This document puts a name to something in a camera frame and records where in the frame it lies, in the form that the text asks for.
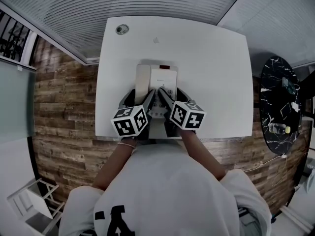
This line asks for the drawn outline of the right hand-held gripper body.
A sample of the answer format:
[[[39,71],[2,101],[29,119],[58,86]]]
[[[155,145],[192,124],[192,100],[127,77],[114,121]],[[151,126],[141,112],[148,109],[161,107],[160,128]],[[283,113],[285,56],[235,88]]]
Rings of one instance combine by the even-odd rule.
[[[168,138],[179,137],[178,129],[196,131],[205,119],[206,112],[195,103],[175,101],[164,115],[165,132]]]

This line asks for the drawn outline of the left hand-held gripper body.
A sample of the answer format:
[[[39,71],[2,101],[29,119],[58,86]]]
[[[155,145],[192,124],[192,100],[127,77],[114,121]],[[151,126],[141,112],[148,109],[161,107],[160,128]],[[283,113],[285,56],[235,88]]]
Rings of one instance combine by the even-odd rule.
[[[147,111],[144,106],[119,108],[111,119],[117,135],[121,138],[136,137],[138,140],[147,140],[150,128]]]

